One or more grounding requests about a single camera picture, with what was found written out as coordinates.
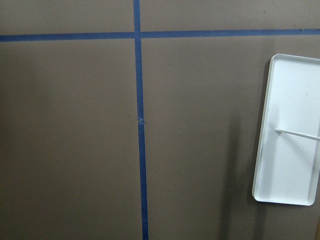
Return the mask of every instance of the brown cardboard surface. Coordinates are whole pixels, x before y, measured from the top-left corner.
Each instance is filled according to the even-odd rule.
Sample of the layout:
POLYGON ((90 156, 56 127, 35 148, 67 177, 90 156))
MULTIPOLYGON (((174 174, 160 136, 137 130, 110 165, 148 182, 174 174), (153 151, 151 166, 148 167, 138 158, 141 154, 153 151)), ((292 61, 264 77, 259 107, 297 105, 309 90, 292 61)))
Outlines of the brown cardboard surface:
POLYGON ((0 43, 0 239, 141 239, 132 39, 0 43))
POLYGON ((269 61, 319 36, 143 39, 151 240, 313 239, 320 211, 251 196, 269 61))
POLYGON ((4 0, 0 35, 133 32, 131 0, 4 0))
POLYGON ((320 1, 141 0, 142 31, 318 29, 320 1))

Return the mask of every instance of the blue painter's tape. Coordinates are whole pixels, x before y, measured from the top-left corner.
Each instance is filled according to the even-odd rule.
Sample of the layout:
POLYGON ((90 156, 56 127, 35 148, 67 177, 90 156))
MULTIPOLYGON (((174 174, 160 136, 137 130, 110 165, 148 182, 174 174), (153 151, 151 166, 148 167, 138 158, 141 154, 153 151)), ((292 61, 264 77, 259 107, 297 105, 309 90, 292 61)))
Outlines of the blue painter's tape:
POLYGON ((134 32, 96 32, 31 35, 0 35, 0 42, 57 41, 57 40, 95 40, 95 39, 133 39, 134 32))
POLYGON ((141 50, 141 36, 140 36, 141 32, 140 32, 140 1, 139 0, 133 0, 133 15, 134 15, 134 48, 135 48, 136 100, 137 100, 137 115, 138 115, 139 164, 140 164, 142 239, 149 240, 146 143, 145 143, 145 121, 144 121, 144 93, 143 93, 143 78, 142 78, 142 50, 141 50))
POLYGON ((320 35, 320 29, 261 29, 261 30, 206 30, 206 31, 143 31, 142 39, 192 38, 192 37, 237 37, 237 36, 281 36, 320 35))

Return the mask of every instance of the white tray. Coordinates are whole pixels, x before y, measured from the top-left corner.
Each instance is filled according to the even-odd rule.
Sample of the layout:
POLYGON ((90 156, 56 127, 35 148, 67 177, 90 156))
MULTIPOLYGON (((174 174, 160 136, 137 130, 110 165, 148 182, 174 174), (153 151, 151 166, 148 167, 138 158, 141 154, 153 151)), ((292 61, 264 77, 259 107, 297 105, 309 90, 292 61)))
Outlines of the white tray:
POLYGON ((312 205, 320 169, 320 59, 277 54, 270 62, 252 195, 312 205))

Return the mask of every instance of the white plastic tray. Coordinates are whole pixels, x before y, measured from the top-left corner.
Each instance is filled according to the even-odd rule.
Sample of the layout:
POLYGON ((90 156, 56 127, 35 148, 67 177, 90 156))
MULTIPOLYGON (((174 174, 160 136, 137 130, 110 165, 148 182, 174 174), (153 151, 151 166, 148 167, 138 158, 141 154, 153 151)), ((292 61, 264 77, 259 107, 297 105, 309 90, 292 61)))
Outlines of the white plastic tray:
POLYGON ((320 59, 277 54, 270 62, 252 195, 312 205, 320 169, 320 59))

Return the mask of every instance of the blue tape line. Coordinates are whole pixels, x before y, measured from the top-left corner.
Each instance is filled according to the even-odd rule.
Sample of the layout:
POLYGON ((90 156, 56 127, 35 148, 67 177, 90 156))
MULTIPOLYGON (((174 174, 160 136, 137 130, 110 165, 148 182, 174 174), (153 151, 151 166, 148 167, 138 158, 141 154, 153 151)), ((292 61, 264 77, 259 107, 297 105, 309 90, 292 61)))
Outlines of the blue tape line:
POLYGON ((31 35, 0 35, 0 42, 94 40, 94 39, 133 39, 134 32, 96 32, 31 35))
POLYGON ((143 93, 143 79, 142 79, 142 51, 141 51, 141 36, 140 36, 141 31, 140 31, 140 1, 139 0, 133 0, 133 13, 134 13, 134 48, 135 48, 136 100, 137 100, 137 114, 138 114, 142 239, 149 240, 146 143, 145 143, 145 122, 144 122, 144 93, 143 93))
POLYGON ((259 29, 259 30, 143 31, 143 32, 140 32, 140 24, 138 24, 140 22, 140 16, 138 16, 138 20, 139 21, 134 21, 134 32, 0 35, 0 42, 95 40, 95 39, 140 39, 141 40, 141 39, 152 39, 152 38, 320 35, 320 29, 259 29))
POLYGON ((281 36, 320 35, 320 29, 260 29, 260 30, 205 30, 205 31, 143 31, 142 39, 236 37, 236 36, 281 36))

